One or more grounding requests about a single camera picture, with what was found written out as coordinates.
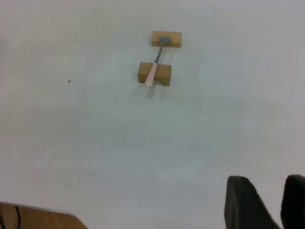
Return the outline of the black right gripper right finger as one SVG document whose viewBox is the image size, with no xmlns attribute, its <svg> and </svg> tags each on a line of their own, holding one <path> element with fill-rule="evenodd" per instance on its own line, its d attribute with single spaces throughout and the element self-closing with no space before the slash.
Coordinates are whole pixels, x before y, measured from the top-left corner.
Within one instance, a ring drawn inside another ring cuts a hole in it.
<svg viewBox="0 0 305 229">
<path fill-rule="evenodd" d="M 281 206 L 281 221 L 284 229 L 305 228 L 305 177 L 289 175 Z"/>
</svg>

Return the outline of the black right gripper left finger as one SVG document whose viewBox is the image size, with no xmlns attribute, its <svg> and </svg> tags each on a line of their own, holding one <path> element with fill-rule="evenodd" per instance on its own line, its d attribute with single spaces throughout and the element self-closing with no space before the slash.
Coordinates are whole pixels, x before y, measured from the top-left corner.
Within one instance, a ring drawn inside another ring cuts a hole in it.
<svg viewBox="0 0 305 229">
<path fill-rule="evenodd" d="M 251 181 L 242 176 L 227 179 L 224 220 L 227 229 L 278 229 Z"/>
</svg>

